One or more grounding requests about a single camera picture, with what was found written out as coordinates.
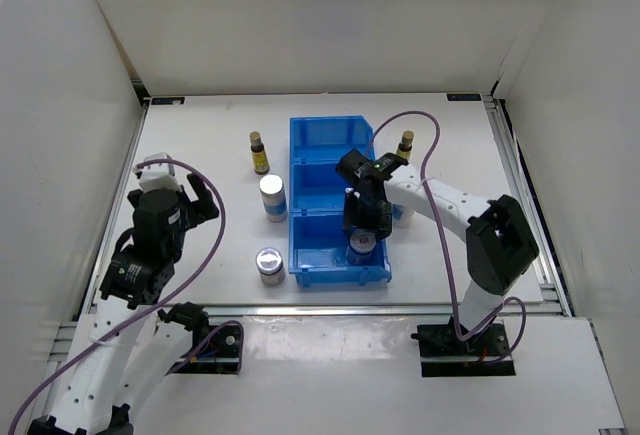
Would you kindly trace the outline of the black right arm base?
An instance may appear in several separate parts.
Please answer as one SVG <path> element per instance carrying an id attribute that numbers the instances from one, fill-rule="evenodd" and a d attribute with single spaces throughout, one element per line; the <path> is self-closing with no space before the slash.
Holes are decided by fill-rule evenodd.
<path id="1" fill-rule="evenodd" d="M 423 378 L 510 377 L 516 375 L 503 323 L 461 341 L 453 323 L 418 325 L 411 334 L 418 344 Z"/>

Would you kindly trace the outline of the short silver-lid jar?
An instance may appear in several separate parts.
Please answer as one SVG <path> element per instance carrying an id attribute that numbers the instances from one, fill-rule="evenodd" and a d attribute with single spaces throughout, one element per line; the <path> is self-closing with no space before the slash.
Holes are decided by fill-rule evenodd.
<path id="1" fill-rule="evenodd" d="M 256 268 L 261 281 L 267 286 L 276 286 L 286 277 L 284 259 L 280 251 L 274 247 L 261 249 L 255 257 Z"/>

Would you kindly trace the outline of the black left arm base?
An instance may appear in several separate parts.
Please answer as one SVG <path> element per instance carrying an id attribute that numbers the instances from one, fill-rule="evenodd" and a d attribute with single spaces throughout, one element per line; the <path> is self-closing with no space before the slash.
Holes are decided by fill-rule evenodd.
<path id="1" fill-rule="evenodd" d="M 244 327 L 236 320 L 206 326 L 194 336 L 193 347 L 168 374 L 238 375 L 242 369 Z"/>

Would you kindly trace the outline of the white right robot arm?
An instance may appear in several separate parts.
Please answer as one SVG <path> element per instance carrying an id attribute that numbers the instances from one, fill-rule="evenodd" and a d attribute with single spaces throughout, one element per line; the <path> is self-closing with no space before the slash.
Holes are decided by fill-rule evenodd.
<path id="1" fill-rule="evenodd" d="M 369 159 L 353 149 L 338 161 L 336 172 L 349 187 L 343 209 L 346 235 L 362 233 L 377 241 L 390 237 L 392 208 L 400 205 L 435 223 L 443 249 L 447 234 L 464 242 L 471 282 L 462 298 L 449 289 L 449 342 L 460 354 L 476 352 L 485 342 L 484 330 L 512 301 L 511 288 L 539 255 L 520 203 L 506 194 L 488 199 L 458 190 L 393 153 Z"/>

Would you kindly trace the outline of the short red-label jar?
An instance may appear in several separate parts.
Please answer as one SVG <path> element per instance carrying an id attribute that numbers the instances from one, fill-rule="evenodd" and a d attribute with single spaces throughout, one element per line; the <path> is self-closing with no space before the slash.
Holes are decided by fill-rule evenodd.
<path id="1" fill-rule="evenodd" d="M 376 248 L 375 234 L 365 230 L 354 230 L 349 238 L 346 260 L 351 265 L 367 265 Z"/>

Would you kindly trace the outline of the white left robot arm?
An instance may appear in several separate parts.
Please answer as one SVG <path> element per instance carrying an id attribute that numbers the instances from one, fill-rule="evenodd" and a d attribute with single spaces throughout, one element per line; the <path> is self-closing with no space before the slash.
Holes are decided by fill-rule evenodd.
<path id="1" fill-rule="evenodd" d="M 215 328 L 200 306 L 174 304 L 164 288 L 175 274 L 188 231 L 226 220 L 219 192 L 191 171 L 189 196 L 171 169 L 146 167 L 127 199 L 132 225 L 117 239 L 99 287 L 87 346 L 54 372 L 71 374 L 50 413 L 31 434 L 131 434 L 134 418 L 168 374 L 208 347 Z"/>

